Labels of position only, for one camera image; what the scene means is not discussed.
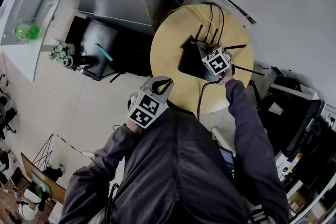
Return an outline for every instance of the office chair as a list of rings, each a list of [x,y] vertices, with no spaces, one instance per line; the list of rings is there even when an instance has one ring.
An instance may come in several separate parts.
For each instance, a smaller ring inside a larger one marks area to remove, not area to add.
[[[313,151],[324,134],[325,121],[320,115],[325,102],[307,100],[277,89],[269,89],[268,95],[261,100],[253,81],[250,85],[255,89],[257,112],[274,155],[281,151],[284,156],[291,157],[296,152]],[[272,112],[270,108],[274,103],[283,109],[281,113]]]
[[[6,111],[5,105],[8,102],[8,100],[2,96],[0,97],[0,139],[5,139],[5,134],[3,129],[6,128],[8,131],[11,131],[13,133],[16,133],[16,130],[13,130],[9,126],[9,122],[15,117],[16,111],[14,109],[9,109]]]
[[[309,190],[320,193],[336,168],[332,159],[336,153],[336,132],[322,118],[315,120],[311,132],[317,135],[306,139],[302,145],[302,158],[294,167],[293,173]]]

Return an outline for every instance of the yellow cable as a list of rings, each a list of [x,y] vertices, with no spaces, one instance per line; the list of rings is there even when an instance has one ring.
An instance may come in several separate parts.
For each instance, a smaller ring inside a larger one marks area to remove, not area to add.
[[[181,7],[178,7],[178,8],[176,8],[176,9],[173,9],[171,12],[175,12],[175,11],[177,11],[177,10],[179,10],[180,8],[184,8],[184,7],[194,7],[194,8],[196,8],[196,10],[208,21],[208,22],[210,22],[210,24],[212,25],[212,31],[213,31],[213,33],[215,32],[215,28],[216,28],[216,26],[214,25],[214,23],[209,19],[209,18],[207,18],[201,11],[200,11],[200,9],[198,9],[195,5],[184,5],[184,6],[181,6]]]

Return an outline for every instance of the hand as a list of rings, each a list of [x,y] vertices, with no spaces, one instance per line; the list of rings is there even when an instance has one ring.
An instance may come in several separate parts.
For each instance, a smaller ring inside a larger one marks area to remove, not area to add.
[[[232,75],[232,67],[226,70],[223,81],[227,83],[231,79],[235,79]]]
[[[229,80],[231,80],[231,79],[235,79],[234,77],[233,77],[233,74],[232,74],[232,54],[231,53],[229,53],[229,52],[225,52],[227,55],[228,55],[228,57],[229,57],[229,62],[230,62],[230,64],[231,64],[231,66],[230,66],[230,68],[228,68],[226,71],[225,71],[225,75],[224,75],[224,79],[223,79],[223,81],[224,81],[224,83],[227,83]]]
[[[128,122],[126,123],[126,127],[128,128],[128,130],[130,130],[133,134],[136,134],[139,132],[140,127],[137,126],[133,121],[128,120]]]

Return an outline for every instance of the fiducial marker cube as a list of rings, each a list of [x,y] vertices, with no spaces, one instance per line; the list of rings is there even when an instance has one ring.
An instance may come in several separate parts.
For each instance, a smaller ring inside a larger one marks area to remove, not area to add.
[[[214,75],[223,73],[230,67],[229,57],[223,48],[218,48],[202,59],[206,68]]]
[[[139,90],[137,95],[131,98],[131,105],[127,117],[137,125],[147,128],[167,108],[165,104],[161,104],[152,96]]]

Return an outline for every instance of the power cord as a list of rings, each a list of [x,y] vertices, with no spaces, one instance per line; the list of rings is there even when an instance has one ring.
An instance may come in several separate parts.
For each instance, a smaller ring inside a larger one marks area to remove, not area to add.
[[[213,3],[213,2],[204,2],[204,4],[210,5],[210,6],[215,5],[215,6],[217,6],[219,8],[219,10],[222,13],[223,24],[222,24],[222,29],[220,31],[220,35],[219,35],[218,41],[217,41],[217,44],[219,44],[219,41],[221,40],[221,37],[222,37],[222,33],[223,33],[223,29],[224,29],[224,21],[225,21],[223,10],[222,10],[222,8],[219,5],[217,5],[216,3]]]
[[[211,10],[211,21],[212,21],[212,19],[213,19],[212,5],[210,5],[210,10]],[[206,33],[206,36],[203,39],[203,42],[206,42],[206,40],[208,39],[208,35],[209,35],[209,32],[210,32],[210,27],[211,27],[211,24],[209,24],[208,32]]]
[[[113,184],[109,200],[105,206],[104,224],[110,223],[111,209],[112,209],[112,197],[113,197],[113,193],[116,188],[119,188],[119,185],[117,183]]]
[[[121,127],[120,125],[114,125],[112,128],[115,131],[116,129],[118,129],[119,127]]]
[[[2,51],[2,47],[1,47],[1,54],[2,54],[2,58],[4,59],[5,72],[6,72],[6,77],[7,77],[6,86],[8,86],[9,80],[8,80],[8,72],[7,72],[6,59],[5,59],[5,56],[4,56],[5,51]]]
[[[202,96],[203,96],[205,88],[208,87],[208,85],[210,85],[210,84],[220,83],[222,81],[222,79],[224,78],[224,75],[225,75],[225,72],[223,72],[223,74],[221,75],[221,77],[217,81],[208,82],[208,83],[203,85],[202,90],[201,90],[201,94],[199,95],[198,105],[197,105],[197,119],[198,119],[198,121],[200,120],[199,111],[201,110],[201,101],[202,101]]]
[[[262,67],[261,65],[259,65],[262,69],[270,69],[269,67]]]
[[[181,7],[178,7],[176,9],[173,9],[171,10],[171,12],[175,12],[177,10],[179,10],[180,8],[187,8],[187,7],[194,7],[208,22],[210,22],[210,24],[212,25],[212,28],[213,28],[213,31],[214,29],[216,28],[215,24],[210,20],[208,19],[208,17],[206,17],[201,11],[199,8],[196,7],[196,5],[184,5],[184,6],[181,6]]]

